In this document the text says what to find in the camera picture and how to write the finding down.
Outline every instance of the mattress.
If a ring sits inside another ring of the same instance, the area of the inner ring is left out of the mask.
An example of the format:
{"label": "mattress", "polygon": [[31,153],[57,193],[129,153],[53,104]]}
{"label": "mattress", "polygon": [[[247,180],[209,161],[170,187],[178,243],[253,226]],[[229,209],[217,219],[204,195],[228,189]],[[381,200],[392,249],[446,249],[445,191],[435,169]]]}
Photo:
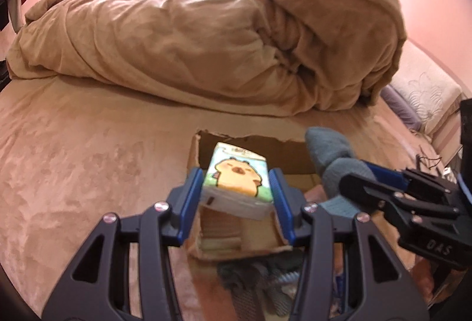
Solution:
{"label": "mattress", "polygon": [[[301,140],[313,125],[341,131],[359,158],[390,168],[413,166],[420,147],[435,155],[383,100],[342,112],[249,117],[195,109],[86,79],[13,80],[0,95],[0,261],[26,302],[40,313],[103,213],[142,212],[183,183],[198,130]],[[382,218],[377,223],[395,243],[396,230]],[[399,247],[396,251],[411,267],[414,256]],[[218,286],[214,269],[189,261],[184,250],[171,250],[171,260],[186,321],[235,320],[228,311],[230,296]],[[133,280],[131,292],[136,290]]]}

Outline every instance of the cardboard box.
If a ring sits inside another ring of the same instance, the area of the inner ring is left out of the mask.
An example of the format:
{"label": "cardboard box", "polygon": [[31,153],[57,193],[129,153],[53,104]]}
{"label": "cardboard box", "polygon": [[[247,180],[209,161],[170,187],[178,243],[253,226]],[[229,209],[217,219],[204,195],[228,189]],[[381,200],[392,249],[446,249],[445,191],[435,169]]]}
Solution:
{"label": "cardboard box", "polygon": [[[230,137],[198,132],[192,141],[188,170],[195,166],[206,170],[218,142],[264,156],[269,169],[281,168],[288,183],[303,192],[320,184],[303,142],[257,135]],[[263,220],[251,220],[200,207],[186,248],[199,260],[223,261],[281,252],[290,246],[283,239],[275,212]]]}

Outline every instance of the screw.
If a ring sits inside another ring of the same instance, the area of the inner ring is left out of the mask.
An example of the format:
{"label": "screw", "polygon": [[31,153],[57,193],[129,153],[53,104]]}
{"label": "screw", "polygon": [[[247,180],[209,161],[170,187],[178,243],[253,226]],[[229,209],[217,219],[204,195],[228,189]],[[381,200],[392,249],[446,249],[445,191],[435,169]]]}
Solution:
{"label": "screw", "polygon": [[154,204],[154,209],[157,212],[165,212],[169,208],[170,208],[170,205],[165,201],[159,201],[159,202]]}
{"label": "screw", "polygon": [[412,217],[412,221],[415,223],[415,224],[421,224],[423,222],[423,219],[419,216],[419,215],[414,215]]}
{"label": "screw", "polygon": [[303,210],[307,213],[314,213],[318,209],[318,205],[314,202],[307,202],[306,205],[303,207]]}
{"label": "screw", "polygon": [[115,213],[107,213],[103,216],[103,222],[106,224],[113,224],[116,220],[118,220],[118,216]]}
{"label": "screw", "polygon": [[357,221],[363,222],[363,223],[369,222],[371,220],[371,217],[367,213],[364,213],[364,212],[357,213],[356,218],[357,218]]}

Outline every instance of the cartoon animal face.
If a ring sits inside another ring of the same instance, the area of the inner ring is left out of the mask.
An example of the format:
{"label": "cartoon animal face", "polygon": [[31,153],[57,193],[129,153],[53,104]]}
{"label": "cartoon animal face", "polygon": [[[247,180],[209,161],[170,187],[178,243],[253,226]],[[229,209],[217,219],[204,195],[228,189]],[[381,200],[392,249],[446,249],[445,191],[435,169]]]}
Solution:
{"label": "cartoon animal face", "polygon": [[257,196],[257,188],[262,185],[262,177],[247,161],[234,157],[225,158],[215,165],[217,186],[234,189],[249,196]]}

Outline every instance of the crumpled blanket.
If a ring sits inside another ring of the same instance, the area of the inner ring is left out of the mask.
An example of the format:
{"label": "crumpled blanket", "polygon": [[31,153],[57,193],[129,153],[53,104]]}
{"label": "crumpled blanket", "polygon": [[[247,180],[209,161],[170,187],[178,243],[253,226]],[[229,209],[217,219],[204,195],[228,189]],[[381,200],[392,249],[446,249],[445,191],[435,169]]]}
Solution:
{"label": "crumpled blanket", "polygon": [[239,114],[374,104],[406,39],[398,0],[41,0],[13,78],[93,78]]}

